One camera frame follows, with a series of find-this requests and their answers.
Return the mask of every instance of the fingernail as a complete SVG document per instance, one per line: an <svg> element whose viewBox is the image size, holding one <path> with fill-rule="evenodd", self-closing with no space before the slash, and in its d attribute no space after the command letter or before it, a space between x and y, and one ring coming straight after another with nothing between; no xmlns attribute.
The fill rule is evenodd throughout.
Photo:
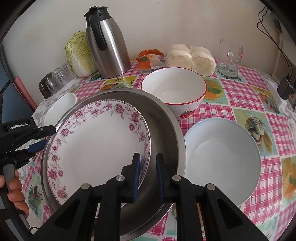
<svg viewBox="0 0 296 241"><path fill-rule="evenodd" d="M9 192L8 194L8 199L11 201L13 199L15 199L16 195L14 193Z"/></svg>
<svg viewBox="0 0 296 241"><path fill-rule="evenodd" d="M11 190L15 190L15 189L17 189L17 184L15 182L10 182L9 187Z"/></svg>

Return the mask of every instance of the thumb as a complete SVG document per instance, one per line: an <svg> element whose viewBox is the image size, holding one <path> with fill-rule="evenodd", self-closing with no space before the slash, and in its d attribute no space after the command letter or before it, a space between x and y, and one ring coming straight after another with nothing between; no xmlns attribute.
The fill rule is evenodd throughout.
<svg viewBox="0 0 296 241"><path fill-rule="evenodd" d="M0 188L4 186L4 183L5 183L4 176L0 176Z"/></svg>

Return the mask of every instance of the dining table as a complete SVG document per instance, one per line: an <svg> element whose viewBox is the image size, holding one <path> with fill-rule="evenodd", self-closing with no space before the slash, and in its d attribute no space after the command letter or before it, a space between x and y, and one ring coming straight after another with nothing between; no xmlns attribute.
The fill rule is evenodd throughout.
<svg viewBox="0 0 296 241"><path fill-rule="evenodd" d="M47 111L67 92L74 93L77 101L81 102L98 91L110 88L141 89L143 79L152 71L137 70L136 61L131 61L131 64L130 70L112 79L104 79L98 72L85 78L75 77L62 90L38 105L32 115L37 126L44 126ZM270 241L277 240L296 212L296 176L293 176L296 174L296 113L289 103L284 110L277 107L266 87L268 81L276 81L259 70L240 66L236 78L215 71L204 79L208 86L207 93L195 113L179 122L182 132L185 135L195 123L211 117L227 118L244 128L248 116L264 123L270 141L269 144L258 144L261 155L260 179L254 193L239 208ZM42 153L37 153L29 164L19 169L22 192L30 213L40 224L52 215L41 186ZM157 225L135 240L176 241L176 225L174 204Z"/></svg>

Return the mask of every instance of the finger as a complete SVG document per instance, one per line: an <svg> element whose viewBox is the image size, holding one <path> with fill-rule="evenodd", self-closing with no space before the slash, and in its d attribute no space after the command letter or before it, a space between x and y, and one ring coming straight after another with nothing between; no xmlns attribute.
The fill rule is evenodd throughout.
<svg viewBox="0 0 296 241"><path fill-rule="evenodd" d="M20 179L20 174L18 173L18 170L15 169L15 178L18 180Z"/></svg>
<svg viewBox="0 0 296 241"><path fill-rule="evenodd" d="M4 176L0 176L0 188L4 186L5 179Z"/></svg>
<svg viewBox="0 0 296 241"><path fill-rule="evenodd" d="M25 212L25 218L29 216L29 207L28 204L25 201L21 202L14 202L15 207Z"/></svg>
<svg viewBox="0 0 296 241"><path fill-rule="evenodd" d="M24 194L20 190L14 190L7 194L8 199L12 202L21 202L25 200Z"/></svg>
<svg viewBox="0 0 296 241"><path fill-rule="evenodd" d="M22 183L17 178L13 178L9 182L9 187L10 187L11 191L14 191L14 190L21 191L22 190Z"/></svg>

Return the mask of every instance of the metal basin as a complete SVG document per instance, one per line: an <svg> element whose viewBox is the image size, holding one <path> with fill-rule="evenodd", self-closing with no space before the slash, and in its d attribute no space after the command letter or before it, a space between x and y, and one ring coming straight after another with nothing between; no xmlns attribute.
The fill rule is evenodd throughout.
<svg viewBox="0 0 296 241"><path fill-rule="evenodd" d="M175 168L181 176L185 173L186 149L180 125L170 109L158 98L135 89L114 89L90 96L70 109L56 125L58 129L65 119L88 103L102 99L118 99L130 103L142 114L151 135L151 159L147 174L139 188L134 204L121 208L120 240L136 238L156 225L168 212L172 204L162 204L159 198L156 174L156 154L163 153L165 162ZM46 145L42 157L41 183L45 199L55 212L60 204L53 196L47 180L46 160L50 145Z"/></svg>

